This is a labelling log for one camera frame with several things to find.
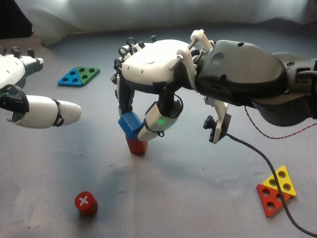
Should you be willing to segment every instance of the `blue triangle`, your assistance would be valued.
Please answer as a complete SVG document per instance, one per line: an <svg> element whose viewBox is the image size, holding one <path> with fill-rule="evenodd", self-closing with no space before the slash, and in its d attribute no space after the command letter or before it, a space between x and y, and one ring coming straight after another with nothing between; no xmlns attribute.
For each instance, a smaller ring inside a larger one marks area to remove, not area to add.
<svg viewBox="0 0 317 238"><path fill-rule="evenodd" d="M79 75L77 73L76 68L73 68L70 72L68 72L63 78L61 78L57 84L59 86L66 87L82 87L84 86L80 81Z"/></svg>

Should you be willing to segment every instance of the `blue block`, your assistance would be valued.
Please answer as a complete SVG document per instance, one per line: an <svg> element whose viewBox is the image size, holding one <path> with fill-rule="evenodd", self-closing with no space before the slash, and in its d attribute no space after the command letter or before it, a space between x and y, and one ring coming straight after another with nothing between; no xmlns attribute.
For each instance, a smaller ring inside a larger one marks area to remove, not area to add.
<svg viewBox="0 0 317 238"><path fill-rule="evenodd" d="M138 133L142 127L142 122L134 112L123 114L120 117L118 123L129 139L136 140L138 138Z"/></svg>
<svg viewBox="0 0 317 238"><path fill-rule="evenodd" d="M67 86L67 87L82 87L84 86L80 81L79 75L77 73L76 68L73 68L70 72L68 72L63 78L61 78L57 84L59 86Z"/></svg>

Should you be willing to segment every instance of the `green led indicator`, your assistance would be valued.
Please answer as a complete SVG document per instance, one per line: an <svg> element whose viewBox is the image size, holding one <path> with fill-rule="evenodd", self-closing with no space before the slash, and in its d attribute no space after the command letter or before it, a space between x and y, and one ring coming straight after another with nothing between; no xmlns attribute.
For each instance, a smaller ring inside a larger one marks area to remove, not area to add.
<svg viewBox="0 0 317 238"><path fill-rule="evenodd" d="M164 120L164 119L159 119L158 121L157 121L157 124L158 125L163 125L163 124L165 124L166 123L166 121Z"/></svg>

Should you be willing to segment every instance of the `triangular block with holes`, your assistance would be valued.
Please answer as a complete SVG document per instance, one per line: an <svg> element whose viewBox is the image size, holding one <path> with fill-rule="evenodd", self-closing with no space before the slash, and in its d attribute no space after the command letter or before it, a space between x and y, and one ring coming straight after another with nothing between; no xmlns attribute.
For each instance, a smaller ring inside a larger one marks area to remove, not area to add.
<svg viewBox="0 0 317 238"><path fill-rule="evenodd" d="M78 75L82 84L86 85L89 83L99 72L99 68L91 68L91 67L76 67Z"/></svg>
<svg viewBox="0 0 317 238"><path fill-rule="evenodd" d="M293 183L287 172L286 167L283 165L275 172L278 177L278 182L281 186L282 192L286 192L292 196L296 196L296 191L294 189ZM275 184L273 175L268 177L268 179L263 182L263 185L277 190L277 186Z"/></svg>
<svg viewBox="0 0 317 238"><path fill-rule="evenodd" d="M57 84L59 86L67 86L67 87L82 87L83 84L79 79L79 75L77 73L76 68L73 68L70 72L68 72L63 78L61 78Z"/></svg>
<svg viewBox="0 0 317 238"><path fill-rule="evenodd" d="M269 218L273 216L283 206L278 190L264 186L262 184L258 184L257 190L258 190L262 207L264 209L264 213L266 217ZM283 196L284 196L285 202L287 202L291 198L291 195L285 192L283 193Z"/></svg>

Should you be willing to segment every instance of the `gray table surface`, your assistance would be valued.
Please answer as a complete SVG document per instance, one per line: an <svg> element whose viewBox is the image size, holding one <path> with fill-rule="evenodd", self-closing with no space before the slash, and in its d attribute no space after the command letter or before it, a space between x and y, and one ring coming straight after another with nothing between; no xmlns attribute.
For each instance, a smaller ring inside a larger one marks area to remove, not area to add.
<svg viewBox="0 0 317 238"><path fill-rule="evenodd" d="M77 34L51 47L37 38L1 40L5 47L32 47L44 69L27 78L28 95L70 101L82 107L81 119L65 127L27 129L10 124L0 110L1 238L301 238L308 237L288 220L285 211L264 215L256 186L269 175L265 161L247 147L224 138L208 142L202 128L216 116L203 97L179 90L184 110L164 138L149 142L144 157L131 155L117 124L115 85L109 79L117 50L129 36L137 40L190 41L193 27L111 34ZM268 52L317 56L317 37L258 27L205 27L210 39L250 42ZM99 67L101 73L82 88L56 82L75 66ZM137 92L134 109L141 119L157 97ZM260 135L242 107L231 106L229 132L285 165L297 191L289 203L295 220L317 232L316 129L285 139ZM281 136L313 123L280 128L250 109L258 126ZM76 195L88 190L99 209L93 219L81 217Z"/></svg>

